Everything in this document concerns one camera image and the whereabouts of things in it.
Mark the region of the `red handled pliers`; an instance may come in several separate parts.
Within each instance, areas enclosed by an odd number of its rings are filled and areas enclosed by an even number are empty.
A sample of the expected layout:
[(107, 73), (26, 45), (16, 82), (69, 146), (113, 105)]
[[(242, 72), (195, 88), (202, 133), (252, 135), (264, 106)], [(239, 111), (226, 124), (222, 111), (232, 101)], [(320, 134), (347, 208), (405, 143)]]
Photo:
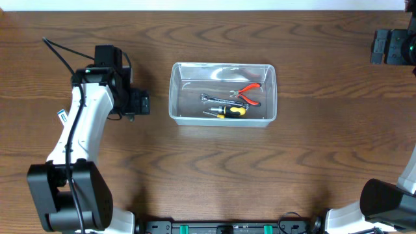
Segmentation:
[(245, 101), (247, 104), (260, 107), (261, 102), (256, 101), (251, 98), (250, 94), (252, 93), (252, 90), (258, 90), (261, 88), (260, 83), (250, 83), (249, 85), (245, 86), (244, 88), (238, 89), (238, 90), (231, 90), (230, 96), (235, 98), (241, 98), (243, 101)]

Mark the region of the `slim yellow black screwdriver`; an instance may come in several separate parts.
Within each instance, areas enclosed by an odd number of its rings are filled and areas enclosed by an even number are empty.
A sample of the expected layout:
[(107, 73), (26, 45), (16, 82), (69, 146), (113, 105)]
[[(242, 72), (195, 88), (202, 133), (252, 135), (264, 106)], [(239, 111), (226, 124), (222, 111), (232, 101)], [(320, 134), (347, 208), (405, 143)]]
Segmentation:
[(215, 118), (220, 118), (220, 119), (226, 118), (224, 114), (219, 114), (215, 112), (203, 111), (203, 114), (208, 115), (208, 116), (213, 116)]

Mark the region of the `small black orange hammer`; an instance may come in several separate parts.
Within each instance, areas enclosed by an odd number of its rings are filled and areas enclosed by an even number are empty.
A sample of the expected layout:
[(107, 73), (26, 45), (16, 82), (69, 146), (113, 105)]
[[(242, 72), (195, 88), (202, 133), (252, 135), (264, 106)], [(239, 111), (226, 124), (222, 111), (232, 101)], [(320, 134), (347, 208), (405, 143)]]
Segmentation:
[(135, 115), (134, 114), (127, 114), (126, 117), (127, 117), (127, 119), (130, 122), (134, 122), (135, 121)]

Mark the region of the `silver combination wrench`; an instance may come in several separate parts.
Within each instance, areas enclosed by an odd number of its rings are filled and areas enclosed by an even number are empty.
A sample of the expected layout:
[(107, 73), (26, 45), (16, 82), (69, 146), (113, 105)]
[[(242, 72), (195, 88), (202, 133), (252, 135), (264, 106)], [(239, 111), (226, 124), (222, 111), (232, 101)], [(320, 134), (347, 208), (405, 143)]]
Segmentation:
[(243, 103), (241, 101), (232, 101), (232, 100), (228, 100), (228, 99), (221, 99), (221, 98), (215, 98), (212, 96), (209, 96), (207, 94), (201, 94), (200, 95), (200, 99), (202, 102), (215, 102), (215, 103), (219, 103), (219, 104), (224, 104), (224, 105), (229, 105), (229, 106), (233, 106), (233, 107), (243, 107), (245, 109), (249, 109), (250, 105), (247, 103)]

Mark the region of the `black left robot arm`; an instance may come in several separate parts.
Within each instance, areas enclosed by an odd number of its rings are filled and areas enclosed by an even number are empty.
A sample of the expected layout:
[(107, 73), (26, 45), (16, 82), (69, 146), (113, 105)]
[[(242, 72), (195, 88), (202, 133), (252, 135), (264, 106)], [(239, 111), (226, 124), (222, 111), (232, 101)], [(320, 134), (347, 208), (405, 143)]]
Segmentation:
[(132, 68), (83, 68), (73, 81), (69, 112), (45, 163), (33, 164), (27, 182), (43, 229), (61, 233), (135, 233), (131, 211), (115, 208), (98, 170), (98, 154), (109, 115), (148, 114), (148, 94), (131, 88)]

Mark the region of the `white blue screwdriver box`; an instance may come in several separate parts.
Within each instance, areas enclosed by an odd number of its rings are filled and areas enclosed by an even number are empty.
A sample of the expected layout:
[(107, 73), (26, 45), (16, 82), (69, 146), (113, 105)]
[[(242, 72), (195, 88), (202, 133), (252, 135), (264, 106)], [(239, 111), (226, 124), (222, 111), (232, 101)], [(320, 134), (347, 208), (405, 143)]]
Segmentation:
[(68, 113), (66, 112), (66, 110), (61, 109), (60, 111), (57, 112), (57, 115), (61, 123), (63, 125), (66, 125), (66, 123), (68, 122)]

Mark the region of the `clear plastic container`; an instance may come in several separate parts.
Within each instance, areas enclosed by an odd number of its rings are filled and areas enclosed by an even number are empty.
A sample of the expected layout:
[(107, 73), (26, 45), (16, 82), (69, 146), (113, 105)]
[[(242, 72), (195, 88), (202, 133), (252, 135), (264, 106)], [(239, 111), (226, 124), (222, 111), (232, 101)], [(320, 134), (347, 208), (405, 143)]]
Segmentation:
[[(251, 98), (261, 106), (250, 105), (246, 114), (239, 117), (215, 118), (203, 114), (211, 107), (228, 106), (215, 102), (202, 102), (201, 94), (241, 101), (231, 97), (231, 90), (260, 83), (252, 90)], [(172, 67), (169, 91), (169, 115), (178, 125), (266, 127), (278, 113), (278, 91), (275, 68), (270, 64), (198, 63), (177, 62)]]

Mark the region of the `black mounting rail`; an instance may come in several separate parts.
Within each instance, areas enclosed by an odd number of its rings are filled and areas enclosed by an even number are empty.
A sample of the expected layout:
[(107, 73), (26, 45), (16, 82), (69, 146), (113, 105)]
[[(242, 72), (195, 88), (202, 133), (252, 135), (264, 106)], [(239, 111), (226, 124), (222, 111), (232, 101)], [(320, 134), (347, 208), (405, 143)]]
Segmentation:
[(277, 221), (137, 220), (135, 234), (325, 234), (321, 218), (310, 220), (284, 214)]

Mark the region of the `stubby yellow black screwdriver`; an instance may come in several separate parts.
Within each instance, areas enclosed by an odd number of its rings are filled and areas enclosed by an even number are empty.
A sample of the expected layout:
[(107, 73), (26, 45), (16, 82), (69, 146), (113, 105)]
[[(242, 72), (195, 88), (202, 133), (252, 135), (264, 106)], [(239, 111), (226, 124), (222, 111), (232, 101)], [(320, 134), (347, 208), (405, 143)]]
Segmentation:
[(223, 115), (224, 117), (239, 117), (246, 114), (246, 109), (244, 107), (219, 106), (211, 107), (209, 110), (216, 114)]

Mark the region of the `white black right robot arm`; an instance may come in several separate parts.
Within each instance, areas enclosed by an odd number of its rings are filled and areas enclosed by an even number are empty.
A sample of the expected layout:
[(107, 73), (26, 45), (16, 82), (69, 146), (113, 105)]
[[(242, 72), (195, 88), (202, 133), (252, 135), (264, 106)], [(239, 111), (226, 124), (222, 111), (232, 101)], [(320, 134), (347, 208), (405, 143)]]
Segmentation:
[[(370, 62), (415, 66), (415, 29), (378, 29), (371, 46)], [(389, 233), (415, 231), (415, 152), (396, 184), (370, 179), (360, 199), (343, 208), (330, 209), (321, 233)]]

